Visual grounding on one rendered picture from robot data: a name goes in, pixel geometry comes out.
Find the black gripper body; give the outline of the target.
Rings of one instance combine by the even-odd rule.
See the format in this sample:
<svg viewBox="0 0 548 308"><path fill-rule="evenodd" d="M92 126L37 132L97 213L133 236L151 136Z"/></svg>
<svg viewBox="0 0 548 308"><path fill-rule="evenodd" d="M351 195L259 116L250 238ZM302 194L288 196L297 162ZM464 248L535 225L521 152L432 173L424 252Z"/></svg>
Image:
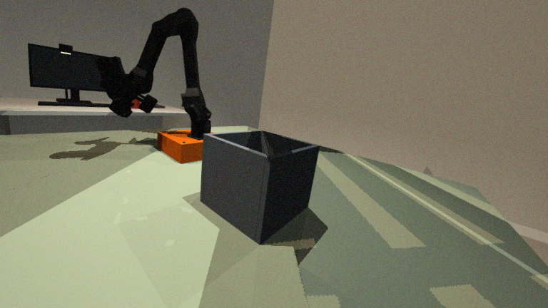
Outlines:
<svg viewBox="0 0 548 308"><path fill-rule="evenodd" d="M100 83L100 86L102 86L103 88L107 88L108 84L106 83L106 80L101 80L101 83ZM139 98L139 97L142 97L142 98ZM141 94L131 94L131 97L126 99L127 102L131 103L132 100L134 99L137 99L141 102L140 106L138 107L139 109L141 109L142 111L144 111L145 113L151 113L151 111L153 110L154 106L157 104L158 100L155 99L154 97L150 96L150 95L147 95L147 96L143 96Z"/></svg>

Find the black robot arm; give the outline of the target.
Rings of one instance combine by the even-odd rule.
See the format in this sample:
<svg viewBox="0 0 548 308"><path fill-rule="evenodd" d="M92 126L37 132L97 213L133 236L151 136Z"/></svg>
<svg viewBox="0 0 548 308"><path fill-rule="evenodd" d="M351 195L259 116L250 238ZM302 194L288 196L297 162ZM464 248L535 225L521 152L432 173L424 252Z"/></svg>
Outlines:
<svg viewBox="0 0 548 308"><path fill-rule="evenodd" d="M203 134L211 131L208 119L212 113L206 108L206 102L199 85L196 51L198 21L190 9L179 9L163 19L153 22L151 33L139 62L129 74L125 73L120 57L101 57L95 60L101 78L108 84L107 96L112 99L109 109L124 118L132 114L131 107L135 104L127 102L126 99L130 98L131 94L150 92L153 84L153 70L169 36L180 36L183 47L187 86L185 94L181 94L183 99L181 106L184 106L191 119L191 134L187 136L202 140Z"/></svg>

